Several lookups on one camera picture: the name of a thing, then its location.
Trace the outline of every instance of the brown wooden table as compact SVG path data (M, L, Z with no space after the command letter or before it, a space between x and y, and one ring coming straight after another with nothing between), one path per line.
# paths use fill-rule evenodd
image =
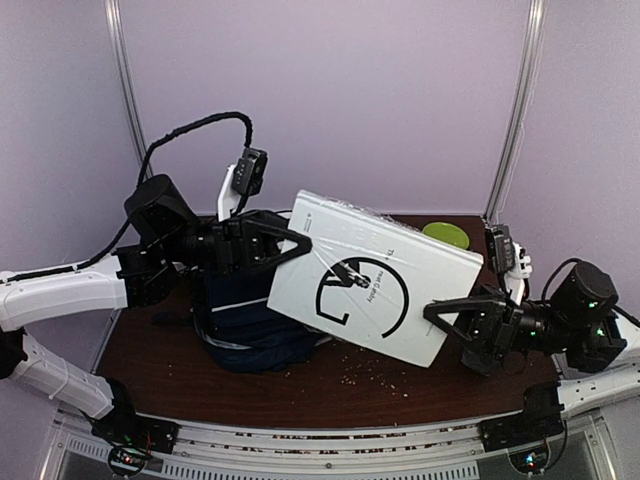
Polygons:
M486 255L478 217L396 218L419 228L435 220L457 224L471 249ZM485 267L478 281L495 280ZM521 409L525 389L557 379L551 359L533 354L522 374L479 376L460 363L462 349L451 339L429 369L332 341L283 372L233 374L210 359L192 328L152 326L163 311L186 315L187 288L157 306L123 312L98 371L122 381L140 412L183 420L282 428L431 423Z

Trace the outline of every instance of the green plate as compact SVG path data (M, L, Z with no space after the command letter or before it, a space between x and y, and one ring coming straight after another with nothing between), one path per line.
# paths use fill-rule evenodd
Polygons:
M467 250L469 248L469 235L464 230L451 223L433 222L422 229L422 233L454 247Z

